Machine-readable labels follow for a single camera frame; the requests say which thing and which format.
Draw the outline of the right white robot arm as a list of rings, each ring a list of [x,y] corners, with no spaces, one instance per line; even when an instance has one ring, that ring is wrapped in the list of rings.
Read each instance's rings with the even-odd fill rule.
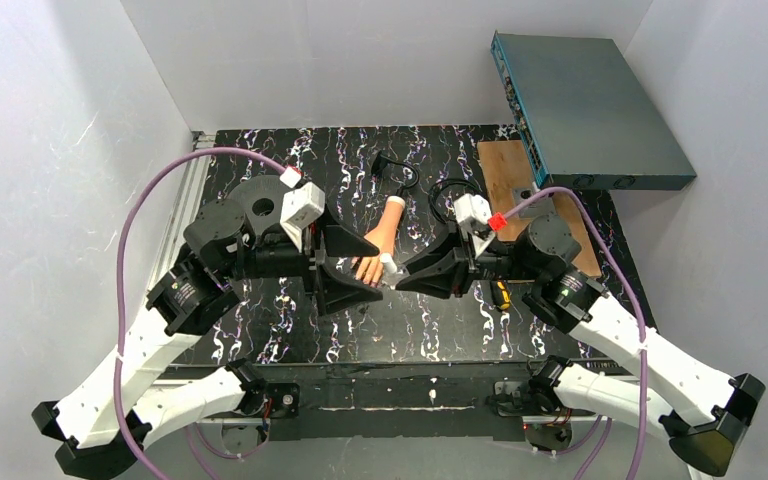
[[[580,245],[555,214],[532,220],[512,242],[449,223],[406,265],[397,283],[447,299],[476,280],[524,283],[523,302],[543,323],[583,342],[633,376],[602,376],[558,356],[546,359],[525,398],[541,409],[585,410],[642,427],[684,463],[724,476],[751,426],[765,385],[707,366],[648,328],[596,278],[579,270]]]

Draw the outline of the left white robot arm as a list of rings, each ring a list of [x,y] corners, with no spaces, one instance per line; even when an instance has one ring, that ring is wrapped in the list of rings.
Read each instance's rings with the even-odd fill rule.
[[[373,256],[377,248],[325,205],[286,196],[213,201],[183,236],[174,266],[148,293],[123,344],[71,394],[33,410],[40,432],[59,442],[55,458],[69,476],[115,478],[160,438],[215,414],[269,415],[280,393],[247,360],[153,389],[173,360],[239,304],[233,282],[299,277],[322,315],[381,298],[333,265],[336,257]]]

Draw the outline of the clear nail polish bottle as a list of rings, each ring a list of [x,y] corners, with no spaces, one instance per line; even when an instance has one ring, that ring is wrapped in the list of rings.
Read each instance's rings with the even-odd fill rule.
[[[379,255],[379,260],[382,267],[379,285],[395,290],[396,285],[404,276],[403,269],[390,253],[381,253]]]

